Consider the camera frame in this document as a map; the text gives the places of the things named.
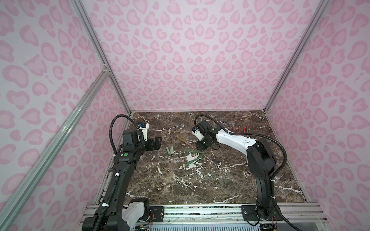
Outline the green pen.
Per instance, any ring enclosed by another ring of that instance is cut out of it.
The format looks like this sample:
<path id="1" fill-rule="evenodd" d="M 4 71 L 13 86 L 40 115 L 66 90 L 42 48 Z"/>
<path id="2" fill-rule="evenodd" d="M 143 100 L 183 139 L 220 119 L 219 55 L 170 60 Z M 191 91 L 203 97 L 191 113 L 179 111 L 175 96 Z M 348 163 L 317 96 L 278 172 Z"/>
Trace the green pen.
<path id="1" fill-rule="evenodd" d="M 184 150 L 185 153 L 204 154 L 202 151 Z"/>
<path id="2" fill-rule="evenodd" d="M 184 166 L 185 166 L 185 167 L 187 167 L 187 166 L 189 166 L 189 165 L 191 165 L 191 164 L 193 164 L 193 163 L 197 162 L 198 160 L 200 160 L 200 159 L 202 159 L 202 158 L 203 158 L 203 156 L 199 156 L 199 157 L 197 157 L 197 158 L 195 158 L 195 159 L 193 159 L 193 160 L 191 160 L 191 161 L 186 162 L 186 163 L 184 164 Z"/>

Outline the brown pen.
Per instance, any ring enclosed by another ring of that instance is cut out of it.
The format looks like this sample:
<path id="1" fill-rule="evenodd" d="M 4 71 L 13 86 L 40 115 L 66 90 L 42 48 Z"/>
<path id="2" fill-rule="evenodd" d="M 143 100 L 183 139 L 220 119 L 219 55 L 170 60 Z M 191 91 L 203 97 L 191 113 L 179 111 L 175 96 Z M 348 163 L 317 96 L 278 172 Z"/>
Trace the brown pen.
<path id="1" fill-rule="evenodd" d="M 177 138 L 178 138 L 178 140 L 182 141 L 183 143 L 187 144 L 188 146 L 193 147 L 193 145 L 191 143 L 187 142 L 185 139 L 183 139 L 181 137 L 177 137 Z"/>

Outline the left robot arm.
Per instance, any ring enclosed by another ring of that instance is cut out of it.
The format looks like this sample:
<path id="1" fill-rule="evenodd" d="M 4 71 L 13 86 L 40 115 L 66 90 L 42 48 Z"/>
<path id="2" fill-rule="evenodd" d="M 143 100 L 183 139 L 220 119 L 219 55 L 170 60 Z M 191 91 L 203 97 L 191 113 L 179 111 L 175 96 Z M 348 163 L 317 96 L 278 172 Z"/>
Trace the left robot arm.
<path id="1" fill-rule="evenodd" d="M 159 150 L 161 144 L 162 137 L 145 139 L 143 130 L 123 132 L 122 144 L 109 169 L 112 178 L 106 194 L 94 215 L 84 220 L 83 231 L 131 231 L 138 221 L 150 218 L 148 199 L 133 199 L 126 208 L 124 200 L 140 157 L 145 151 Z"/>

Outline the green pen front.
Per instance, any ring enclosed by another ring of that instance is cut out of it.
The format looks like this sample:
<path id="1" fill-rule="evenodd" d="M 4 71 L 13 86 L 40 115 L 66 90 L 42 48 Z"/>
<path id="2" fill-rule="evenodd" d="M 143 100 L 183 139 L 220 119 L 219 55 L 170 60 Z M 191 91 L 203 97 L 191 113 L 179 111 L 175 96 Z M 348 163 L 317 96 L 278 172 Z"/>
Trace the green pen front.
<path id="1" fill-rule="evenodd" d="M 197 162 L 198 160 L 200 160 L 200 159 L 202 159 L 202 158 L 203 158 L 203 156 L 199 156 L 199 157 L 197 157 L 197 158 L 195 158 L 195 159 L 193 159 L 193 160 L 191 160 L 191 161 L 186 162 L 186 163 L 184 164 L 184 166 L 185 166 L 185 167 L 187 167 L 187 166 L 189 166 L 189 165 L 191 165 L 191 164 L 193 164 L 193 163 Z"/>

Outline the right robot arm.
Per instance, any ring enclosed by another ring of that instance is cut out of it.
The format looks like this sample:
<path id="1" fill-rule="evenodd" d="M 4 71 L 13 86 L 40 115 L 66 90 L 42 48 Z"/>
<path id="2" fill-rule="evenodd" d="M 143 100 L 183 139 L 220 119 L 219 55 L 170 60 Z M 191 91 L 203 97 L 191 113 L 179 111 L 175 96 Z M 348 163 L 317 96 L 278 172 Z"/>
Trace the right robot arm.
<path id="1" fill-rule="evenodd" d="M 241 135 L 232 135 L 230 131 L 220 126 L 213 127 L 205 120 L 192 129 L 192 134 L 198 139 L 196 147 L 200 151 L 214 144 L 224 144 L 246 156 L 249 171 L 256 179 L 257 188 L 256 209 L 248 215 L 258 220 L 272 218 L 276 209 L 273 202 L 271 177 L 276 170 L 277 159 L 268 139 L 261 137 L 256 140 Z"/>

